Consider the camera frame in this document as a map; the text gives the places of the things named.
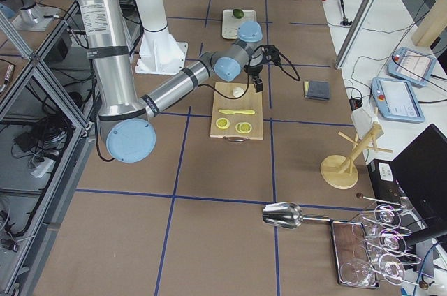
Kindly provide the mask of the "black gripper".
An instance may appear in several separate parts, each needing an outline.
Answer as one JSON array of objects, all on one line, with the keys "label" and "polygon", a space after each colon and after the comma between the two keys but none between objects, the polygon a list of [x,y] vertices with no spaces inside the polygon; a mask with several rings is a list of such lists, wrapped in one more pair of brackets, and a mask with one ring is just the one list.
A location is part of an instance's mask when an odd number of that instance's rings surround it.
[{"label": "black gripper", "polygon": [[244,71],[254,82],[255,92],[263,91],[263,81],[259,77],[265,64],[279,62],[279,50],[275,45],[259,45],[249,63],[244,66]]}]

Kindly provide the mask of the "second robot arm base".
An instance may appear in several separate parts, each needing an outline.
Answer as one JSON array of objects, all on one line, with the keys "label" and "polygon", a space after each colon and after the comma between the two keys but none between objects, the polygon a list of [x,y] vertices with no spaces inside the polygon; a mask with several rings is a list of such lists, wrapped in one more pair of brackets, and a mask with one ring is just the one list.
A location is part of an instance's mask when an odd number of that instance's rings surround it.
[{"label": "second robot arm base", "polygon": [[41,6],[35,0],[1,0],[1,12],[19,31],[45,31],[59,9]]}]

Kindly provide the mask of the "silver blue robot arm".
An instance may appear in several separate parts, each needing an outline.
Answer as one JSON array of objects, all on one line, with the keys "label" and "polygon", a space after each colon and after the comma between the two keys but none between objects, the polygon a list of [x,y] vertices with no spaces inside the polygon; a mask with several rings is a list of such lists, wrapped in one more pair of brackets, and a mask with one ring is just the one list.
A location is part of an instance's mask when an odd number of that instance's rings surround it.
[{"label": "silver blue robot arm", "polygon": [[143,26],[140,65],[170,78],[154,91],[137,95],[126,42],[120,0],[75,0],[89,45],[87,56],[99,82],[102,106],[100,135],[111,157],[123,163],[146,158],[156,144],[150,119],[216,75],[230,82],[241,72],[255,73],[269,62],[258,23],[244,22],[225,51],[206,52],[190,66],[185,50],[168,30],[163,0],[135,0]]}]

